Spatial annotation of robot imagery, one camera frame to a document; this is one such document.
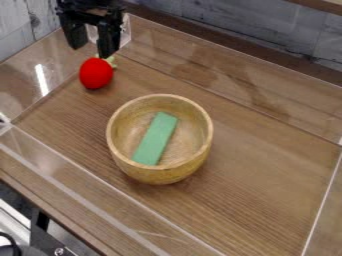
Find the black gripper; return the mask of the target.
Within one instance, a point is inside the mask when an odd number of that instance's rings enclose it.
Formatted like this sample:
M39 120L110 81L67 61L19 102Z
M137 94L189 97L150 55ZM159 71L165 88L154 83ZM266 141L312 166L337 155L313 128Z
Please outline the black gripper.
M123 24L122 0L56 0L56 13L67 43L74 50L87 42L86 24L98 24L98 52L109 58L121 48Z

